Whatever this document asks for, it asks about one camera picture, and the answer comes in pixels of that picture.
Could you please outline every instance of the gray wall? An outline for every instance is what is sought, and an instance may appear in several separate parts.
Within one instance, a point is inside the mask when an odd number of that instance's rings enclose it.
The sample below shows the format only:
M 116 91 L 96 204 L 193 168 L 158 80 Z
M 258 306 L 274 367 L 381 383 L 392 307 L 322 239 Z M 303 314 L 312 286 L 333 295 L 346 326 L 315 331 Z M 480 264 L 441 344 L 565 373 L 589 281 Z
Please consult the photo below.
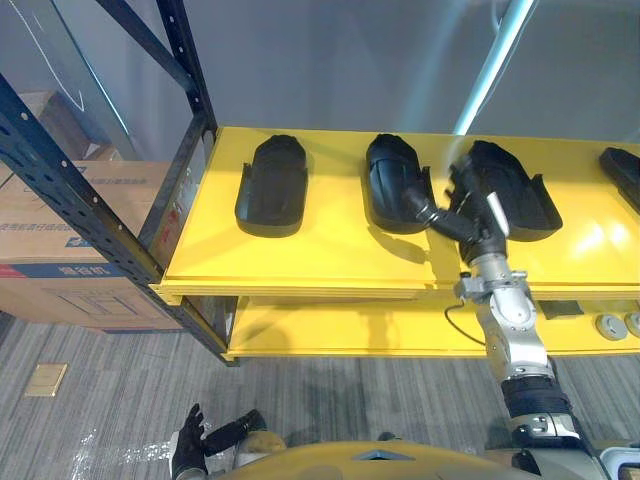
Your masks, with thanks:
M 185 3 L 225 125 L 450 132 L 493 39 L 488 0 Z M 190 114 L 180 88 L 97 4 L 56 4 L 142 155 L 171 158 Z M 155 2 L 130 4 L 166 41 Z M 638 14 L 542 1 L 471 132 L 639 140 Z M 15 88 L 56 87 L 6 0 L 0 42 Z

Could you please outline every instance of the cardboard box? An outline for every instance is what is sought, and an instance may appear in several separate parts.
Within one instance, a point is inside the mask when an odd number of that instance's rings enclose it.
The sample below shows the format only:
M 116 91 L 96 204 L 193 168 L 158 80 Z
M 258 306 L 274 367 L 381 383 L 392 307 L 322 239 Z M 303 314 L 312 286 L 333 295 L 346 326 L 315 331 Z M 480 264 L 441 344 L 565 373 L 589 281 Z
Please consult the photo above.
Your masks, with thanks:
M 137 234 L 169 164 L 76 166 Z M 15 175 L 0 188 L 0 310 L 111 332 L 180 328 Z
M 60 93 L 31 92 L 19 96 L 70 160 L 75 162 L 85 157 L 91 140 Z
M 0 189 L 7 183 L 11 176 L 13 176 L 11 169 L 0 161 Z

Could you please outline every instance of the lower shelf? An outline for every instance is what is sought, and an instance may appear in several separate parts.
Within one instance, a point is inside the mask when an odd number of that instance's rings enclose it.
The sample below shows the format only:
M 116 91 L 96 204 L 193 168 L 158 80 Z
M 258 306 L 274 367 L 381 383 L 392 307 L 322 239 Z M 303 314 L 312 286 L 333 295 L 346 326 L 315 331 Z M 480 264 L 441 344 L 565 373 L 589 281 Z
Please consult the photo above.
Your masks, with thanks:
M 454 299 L 311 303 L 308 299 L 241 297 L 227 356 L 406 356 L 483 357 L 484 347 L 457 332 L 443 315 Z M 634 301 L 580 302 L 585 314 L 547 320 L 537 330 L 550 355 L 640 353 L 631 334 L 611 341 L 595 327 L 599 313 L 621 317 L 638 310 Z M 451 312 L 452 320 L 484 340 L 472 307 Z

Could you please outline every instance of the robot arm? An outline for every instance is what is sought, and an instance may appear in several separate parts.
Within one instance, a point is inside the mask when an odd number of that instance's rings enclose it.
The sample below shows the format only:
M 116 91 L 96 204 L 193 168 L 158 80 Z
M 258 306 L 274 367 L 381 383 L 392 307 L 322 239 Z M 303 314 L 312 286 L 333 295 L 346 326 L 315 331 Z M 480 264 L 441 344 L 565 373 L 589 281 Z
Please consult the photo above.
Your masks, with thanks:
M 526 447 L 580 446 L 570 402 L 536 333 L 536 310 L 526 273 L 509 268 L 499 215 L 481 192 L 469 156 L 451 166 L 451 179 L 456 189 L 452 197 L 461 199 L 453 210 L 437 208 L 417 189 L 409 189 L 405 199 L 427 227 L 459 243 L 471 272 L 461 274 L 454 292 L 476 306 L 513 436 Z

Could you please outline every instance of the black rubber grip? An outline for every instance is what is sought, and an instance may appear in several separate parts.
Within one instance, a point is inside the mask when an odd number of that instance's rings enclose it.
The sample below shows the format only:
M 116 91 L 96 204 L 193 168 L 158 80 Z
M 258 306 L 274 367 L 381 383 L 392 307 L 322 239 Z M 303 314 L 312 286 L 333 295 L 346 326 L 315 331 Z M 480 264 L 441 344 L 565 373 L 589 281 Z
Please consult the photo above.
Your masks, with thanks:
M 532 413 L 566 413 L 571 402 L 550 377 L 531 376 L 505 380 L 500 385 L 511 418 Z

